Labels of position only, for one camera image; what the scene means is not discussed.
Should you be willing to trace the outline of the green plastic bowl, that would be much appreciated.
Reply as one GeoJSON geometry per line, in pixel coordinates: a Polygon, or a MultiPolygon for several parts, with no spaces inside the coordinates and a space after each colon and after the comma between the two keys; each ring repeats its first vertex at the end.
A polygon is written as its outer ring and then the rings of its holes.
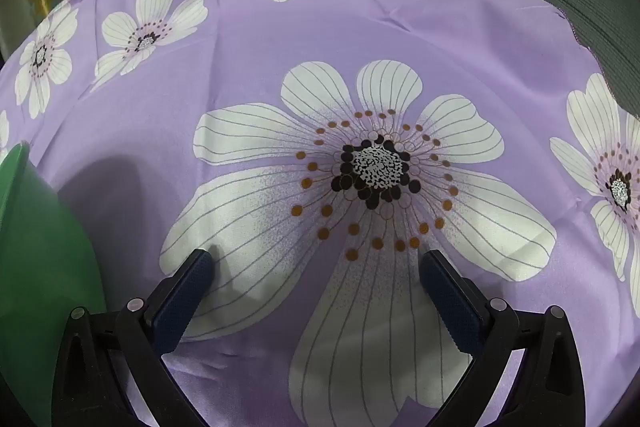
{"type": "Polygon", "coordinates": [[[58,347],[78,307],[106,310],[96,255],[22,142],[1,163],[1,375],[37,426],[51,424],[58,347]]]}

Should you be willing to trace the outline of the purple floral tablecloth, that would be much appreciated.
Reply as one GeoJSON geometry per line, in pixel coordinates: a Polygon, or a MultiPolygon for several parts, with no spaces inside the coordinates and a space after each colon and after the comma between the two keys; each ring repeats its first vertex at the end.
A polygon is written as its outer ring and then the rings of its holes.
{"type": "Polygon", "coordinates": [[[472,362],[420,282],[562,308],[584,426],[639,373],[639,119],[544,0],[64,0],[1,71],[105,312],[195,249],[162,356],[204,426],[431,426],[472,362]]]}

